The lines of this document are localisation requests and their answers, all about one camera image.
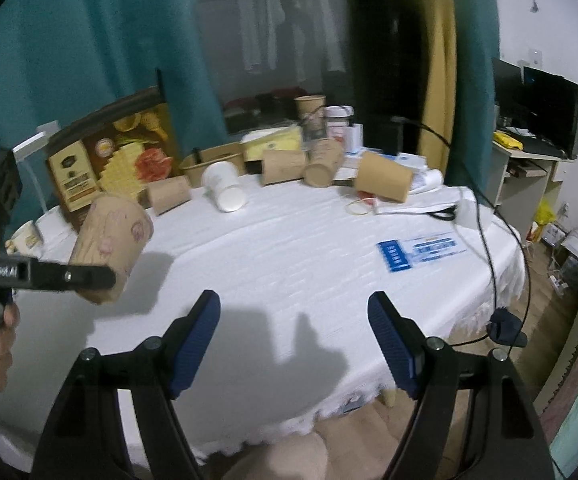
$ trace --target yellow curtain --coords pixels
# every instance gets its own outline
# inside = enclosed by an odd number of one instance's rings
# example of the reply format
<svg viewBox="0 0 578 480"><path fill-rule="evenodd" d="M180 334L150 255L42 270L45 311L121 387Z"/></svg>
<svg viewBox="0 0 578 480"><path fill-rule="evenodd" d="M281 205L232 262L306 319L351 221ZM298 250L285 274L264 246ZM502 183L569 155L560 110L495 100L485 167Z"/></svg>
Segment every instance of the yellow curtain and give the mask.
<svg viewBox="0 0 578 480"><path fill-rule="evenodd" d="M421 0L429 71L422 122L451 142L455 112L456 31L453 0ZM421 131L418 153L430 168L446 171L449 150L432 134Z"/></svg>

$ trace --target table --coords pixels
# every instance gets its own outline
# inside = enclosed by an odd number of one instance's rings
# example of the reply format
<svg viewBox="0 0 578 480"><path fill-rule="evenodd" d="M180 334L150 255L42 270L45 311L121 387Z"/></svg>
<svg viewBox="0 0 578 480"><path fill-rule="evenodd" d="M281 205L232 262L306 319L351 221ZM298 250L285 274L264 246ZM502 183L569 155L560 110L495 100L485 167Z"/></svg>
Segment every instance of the table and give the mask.
<svg viewBox="0 0 578 480"><path fill-rule="evenodd" d="M492 287L478 232L457 228L466 253L389 273L377 243L452 224L426 215L351 215L348 188L260 187L253 175L242 183L248 203L237 212L217 211L197 189L191 202L154 218L154 236L116 304L20 292L22 323L0 421L36 438L83 348L133 349L184 316L205 288L220 295L222 316L194 385L174 402L199 454L306 433L317 416L392 387L366 315L376 290L428 336L485 325ZM499 301L508 304L524 284L522 257L499 221L486 238ZM72 234L47 258L66 261L74 241ZM120 403L130 455L145 463L128 392Z"/></svg>
<svg viewBox="0 0 578 480"><path fill-rule="evenodd" d="M542 197L547 197L552 208L556 206L560 190L559 184L563 178L560 177L558 183L554 184L556 178L552 178L552 170L556 165L563 169L569 168L572 161L551 155L511 150L495 141L493 141L493 147L486 197L499 207L504 218L524 238L531 228L533 217ZM536 172L535 176L512 178L506 170L509 160L512 158L529 160L541 171Z"/></svg>

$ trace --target screw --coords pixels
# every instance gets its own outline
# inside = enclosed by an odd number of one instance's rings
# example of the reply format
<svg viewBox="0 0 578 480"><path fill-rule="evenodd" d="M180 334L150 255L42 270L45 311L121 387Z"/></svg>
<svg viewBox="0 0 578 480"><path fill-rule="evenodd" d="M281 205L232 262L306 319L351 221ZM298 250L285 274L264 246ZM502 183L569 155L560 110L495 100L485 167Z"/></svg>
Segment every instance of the screw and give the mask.
<svg viewBox="0 0 578 480"><path fill-rule="evenodd" d="M147 337L144 341L144 348L147 350L157 350L162 346L162 338L158 337L157 335L152 335L151 337Z"/></svg>
<svg viewBox="0 0 578 480"><path fill-rule="evenodd" d="M439 337L429 337L426 340L426 345L431 349L431 350L442 350L444 348L444 341L442 339L440 339Z"/></svg>
<svg viewBox="0 0 578 480"><path fill-rule="evenodd" d="M491 355L493 356L493 359L500 362L506 361L506 358L508 357L508 354L501 348L494 348Z"/></svg>
<svg viewBox="0 0 578 480"><path fill-rule="evenodd" d="M83 361L91 361L96 355L98 355L98 350L95 348L85 348L80 352L80 359Z"/></svg>

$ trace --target wooden floor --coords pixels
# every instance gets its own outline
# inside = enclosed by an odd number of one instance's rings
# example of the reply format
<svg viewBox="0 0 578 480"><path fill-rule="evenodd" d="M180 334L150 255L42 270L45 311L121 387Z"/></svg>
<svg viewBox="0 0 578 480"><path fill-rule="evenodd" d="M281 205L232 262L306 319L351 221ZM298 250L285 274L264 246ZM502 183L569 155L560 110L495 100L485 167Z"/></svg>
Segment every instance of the wooden floor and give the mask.
<svg viewBox="0 0 578 480"><path fill-rule="evenodd" d="M524 349L514 349L511 356L532 398L544 385L566 337L578 307L578 296L559 298L547 278L549 256L547 248L536 246L530 261L533 291L531 308L524 326L529 343ZM509 310L522 318L526 309L527 290ZM457 343L473 335L452 333L449 342ZM489 339L461 348L476 354L486 354L495 348ZM451 434L437 478L450 478L456 472L460 442L464 428L468 392L459 392L454 410ZM413 410L413 402L403 393L396 394L396 403L387 408L379 400L339 418L320 420L315 431L328 450L326 480L377 480L389 465ZM233 456L214 455L204 467L205 476L220 480L228 468L248 450Z"/></svg>

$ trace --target box with food picture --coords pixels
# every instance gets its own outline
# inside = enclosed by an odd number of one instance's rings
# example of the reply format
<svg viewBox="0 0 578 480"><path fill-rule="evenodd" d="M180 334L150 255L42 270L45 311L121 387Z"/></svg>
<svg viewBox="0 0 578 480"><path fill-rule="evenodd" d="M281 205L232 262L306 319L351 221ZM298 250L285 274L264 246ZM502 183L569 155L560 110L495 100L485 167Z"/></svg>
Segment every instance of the box with food picture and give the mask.
<svg viewBox="0 0 578 480"><path fill-rule="evenodd" d="M51 137L46 151L60 206L76 230L100 193L141 201L149 182L179 174L168 106L157 87L74 122Z"/></svg>

